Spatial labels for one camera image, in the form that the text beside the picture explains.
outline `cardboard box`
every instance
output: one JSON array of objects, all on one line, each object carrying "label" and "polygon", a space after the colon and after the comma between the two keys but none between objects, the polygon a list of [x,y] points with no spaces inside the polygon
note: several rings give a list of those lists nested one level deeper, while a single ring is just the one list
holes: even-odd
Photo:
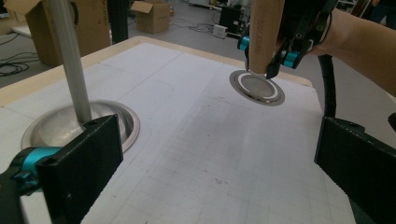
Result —
[{"label": "cardboard box", "polygon": [[170,4],[160,0],[134,1],[131,10],[136,12],[136,28],[150,34],[169,29]]},{"label": "cardboard box", "polygon": [[21,14],[13,12],[9,9],[7,9],[7,14],[7,18],[0,18],[0,35],[6,35],[11,33],[11,28],[14,26],[26,25],[26,19]]},{"label": "cardboard box", "polygon": [[[47,0],[7,0],[5,7],[25,16],[40,61],[48,66],[63,63]],[[103,0],[72,0],[81,56],[110,46],[107,3]]]}]

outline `metal pole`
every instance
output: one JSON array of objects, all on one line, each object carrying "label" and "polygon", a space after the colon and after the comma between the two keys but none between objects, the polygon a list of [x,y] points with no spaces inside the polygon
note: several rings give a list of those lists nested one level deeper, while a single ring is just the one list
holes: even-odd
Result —
[{"label": "metal pole", "polygon": [[49,0],[49,12],[53,18],[64,60],[64,71],[79,123],[92,120],[90,102],[82,72],[76,31],[70,16],[68,0]]}]

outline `workbench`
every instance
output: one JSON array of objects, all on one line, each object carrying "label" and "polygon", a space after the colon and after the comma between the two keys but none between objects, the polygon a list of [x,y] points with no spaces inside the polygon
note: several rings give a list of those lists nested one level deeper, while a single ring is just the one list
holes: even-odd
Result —
[{"label": "workbench", "polygon": [[[322,111],[309,80],[281,73],[282,105],[231,86],[244,63],[134,37],[83,57],[90,100],[127,105],[140,134],[83,223],[355,223],[347,196],[314,163]],[[71,104],[61,66],[0,89],[0,172],[24,131]],[[50,223],[42,193],[22,198]]]}]

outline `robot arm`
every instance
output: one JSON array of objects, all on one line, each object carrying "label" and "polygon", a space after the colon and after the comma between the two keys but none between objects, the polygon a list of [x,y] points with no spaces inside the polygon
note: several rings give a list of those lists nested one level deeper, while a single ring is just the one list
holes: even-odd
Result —
[{"label": "robot arm", "polygon": [[296,68],[305,54],[326,36],[336,0],[255,0],[249,28],[238,42],[246,69],[275,77],[281,64]]}]

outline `black cable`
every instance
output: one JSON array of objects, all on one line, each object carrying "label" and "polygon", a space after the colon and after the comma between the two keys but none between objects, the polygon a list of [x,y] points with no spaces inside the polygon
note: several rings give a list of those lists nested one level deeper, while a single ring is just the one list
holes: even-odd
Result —
[{"label": "black cable", "polygon": [[318,56],[324,86],[324,117],[335,117],[337,107],[331,55]]},{"label": "black cable", "polygon": [[186,21],[186,20],[183,20],[183,19],[180,19],[180,18],[175,18],[175,19],[190,23],[192,25],[182,26],[182,25],[179,25],[179,24],[176,24],[176,23],[170,23],[170,25],[175,25],[178,28],[188,28],[190,30],[193,30],[195,32],[200,32],[200,33],[212,33],[213,32],[214,25],[212,25],[212,24],[208,24],[208,23],[195,24],[193,22]]},{"label": "black cable", "polygon": [[233,4],[236,2],[237,0],[233,0],[230,4],[230,7],[233,7]]},{"label": "black cable", "polygon": [[8,43],[8,42],[11,42],[11,41],[14,40],[15,38],[17,38],[18,35],[19,35],[19,34],[16,34],[16,35],[15,35],[14,37],[12,37],[10,40],[1,43],[0,46],[5,45],[5,44]]},{"label": "black cable", "polygon": [[247,14],[245,14],[245,13],[244,13],[244,15],[243,15],[243,18],[244,18],[244,19],[242,20],[243,22],[248,22],[248,21],[249,21],[249,16],[248,16]]},{"label": "black cable", "polygon": [[247,6],[245,6],[245,5],[241,5],[241,6],[244,7],[244,8],[251,8],[251,3],[249,5],[247,5]]},{"label": "black cable", "polygon": [[38,62],[36,53],[23,52],[12,57],[0,59],[0,77],[16,75],[29,69],[28,63]]}]

